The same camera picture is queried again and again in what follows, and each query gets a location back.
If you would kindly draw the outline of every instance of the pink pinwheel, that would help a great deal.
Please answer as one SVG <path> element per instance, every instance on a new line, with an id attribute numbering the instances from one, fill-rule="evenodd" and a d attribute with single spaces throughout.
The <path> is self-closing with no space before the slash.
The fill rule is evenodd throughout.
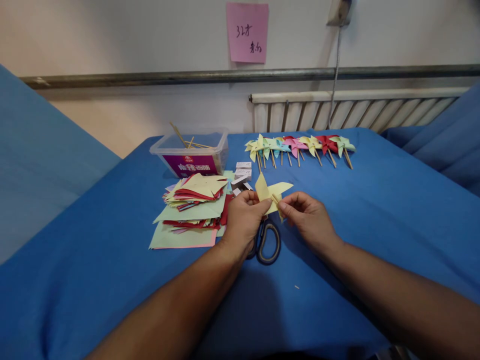
<path id="1" fill-rule="evenodd" d="M 307 145 L 305 145 L 303 142 L 300 142 L 293 136 L 286 136 L 284 139 L 285 141 L 283 142 L 283 144 L 291 147 L 291 153 L 295 158 L 298 158 L 299 156 L 299 149 L 309 149 Z"/>

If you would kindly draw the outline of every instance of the clear plastic container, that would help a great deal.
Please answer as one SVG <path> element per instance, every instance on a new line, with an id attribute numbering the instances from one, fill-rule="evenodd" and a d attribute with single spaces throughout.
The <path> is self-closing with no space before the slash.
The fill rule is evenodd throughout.
<path id="1" fill-rule="evenodd" d="M 192 137 L 196 144 L 210 147 L 185 148 L 182 140 L 171 130 L 150 147 L 150 153 L 157 155 L 178 178 L 193 174 L 223 175 L 229 157 L 229 143 L 226 128 L 203 128 L 189 133 L 179 128 L 183 140 L 188 144 Z"/>

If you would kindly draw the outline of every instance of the scissor handle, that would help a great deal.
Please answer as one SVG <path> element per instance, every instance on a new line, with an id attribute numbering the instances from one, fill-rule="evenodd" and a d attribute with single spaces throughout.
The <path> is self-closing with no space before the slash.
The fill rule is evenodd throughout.
<path id="1" fill-rule="evenodd" d="M 259 238 L 259 234 L 260 235 L 262 234 L 262 223 L 263 223 L 263 221 L 260 223 L 258 231 L 256 232 L 256 235 L 253 238 L 253 247 L 251 248 L 250 252 L 246 256 L 247 260 L 253 259 L 255 257 L 255 254 L 257 253 L 257 249 L 258 249 L 258 245 L 257 245 L 258 240 L 257 239 Z"/>
<path id="2" fill-rule="evenodd" d="M 267 242 L 268 229 L 272 230 L 273 233 L 275 234 L 275 241 L 276 241 L 275 251 L 273 252 L 273 255 L 271 257 L 264 257 L 263 251 L 264 251 L 265 243 Z M 280 241 L 279 230 L 271 220 L 269 219 L 265 220 L 263 223 L 263 229 L 261 231 L 260 247 L 256 252 L 256 258 L 258 259 L 258 262 L 263 265 L 272 265 L 275 261 L 277 261 L 277 258 L 279 257 L 281 246 L 282 246 L 282 242 Z"/>

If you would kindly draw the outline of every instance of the blue mattress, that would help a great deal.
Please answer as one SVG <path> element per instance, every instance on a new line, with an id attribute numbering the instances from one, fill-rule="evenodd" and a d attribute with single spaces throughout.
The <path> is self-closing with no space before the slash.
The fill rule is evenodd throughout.
<path id="1" fill-rule="evenodd" d="M 335 133 L 356 145 L 354 170 L 338 158 L 337 168 L 326 158 L 320 167 L 305 153 L 300 168 L 295 162 L 290 167 L 286 157 L 277 169 L 268 164 L 267 183 L 292 183 L 284 195 L 304 191 L 323 201 L 345 241 L 480 303 L 480 198 L 370 130 Z M 256 136 L 228 136 L 228 170 L 249 161 L 244 144 Z M 164 188 L 176 181 L 149 153 L 157 140 L 145 140 L 0 267 L 0 358 L 86 356 L 132 309 L 207 251 L 148 250 L 152 221 L 165 206 Z M 259 170 L 256 164 L 252 169 L 255 183 Z M 345 359 L 386 347 L 370 315 L 296 229 L 271 218 L 283 242 L 277 262 L 245 262 L 194 355 L 308 351 Z"/>

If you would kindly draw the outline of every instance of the hand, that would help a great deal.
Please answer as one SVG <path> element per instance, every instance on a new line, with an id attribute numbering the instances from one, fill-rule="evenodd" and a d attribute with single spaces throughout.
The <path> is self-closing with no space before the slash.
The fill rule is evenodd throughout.
<path id="1" fill-rule="evenodd" d="M 318 256 L 343 245 L 324 204 L 310 195 L 294 192 L 282 199 L 278 207 L 288 223 L 296 225 L 308 247 Z"/>
<path id="2" fill-rule="evenodd" d="M 242 191 L 228 205 L 228 219 L 223 237 L 250 249 L 249 245 L 257 235 L 262 217 L 271 204 L 270 198 L 259 202 L 255 191 Z"/>

